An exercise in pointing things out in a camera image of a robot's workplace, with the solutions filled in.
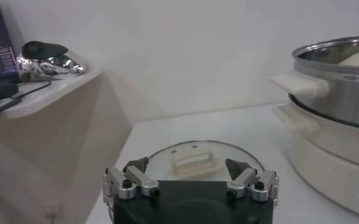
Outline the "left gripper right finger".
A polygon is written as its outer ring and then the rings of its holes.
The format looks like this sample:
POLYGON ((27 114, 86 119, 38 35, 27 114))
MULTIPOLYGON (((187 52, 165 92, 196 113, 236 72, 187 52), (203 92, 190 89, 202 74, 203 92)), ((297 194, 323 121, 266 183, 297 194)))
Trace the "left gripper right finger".
POLYGON ((271 201, 274 206, 277 206, 279 176, 275 171, 264 170, 258 173, 258 170, 248 163, 233 159, 226 159, 225 164, 232 179, 226 184, 226 196, 229 202, 249 197, 261 203, 271 201))

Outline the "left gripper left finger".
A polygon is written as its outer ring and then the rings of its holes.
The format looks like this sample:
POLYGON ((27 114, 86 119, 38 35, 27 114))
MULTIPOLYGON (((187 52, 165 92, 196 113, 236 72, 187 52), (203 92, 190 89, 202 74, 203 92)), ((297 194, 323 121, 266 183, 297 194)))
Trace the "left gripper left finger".
POLYGON ((137 189, 142 196, 156 200, 160 196, 160 185, 157 180, 146 174, 149 159, 144 157, 129 161, 122 170, 115 166, 106 168, 102 173, 103 201, 109 213, 114 213, 114 199, 131 200, 136 197, 137 189))

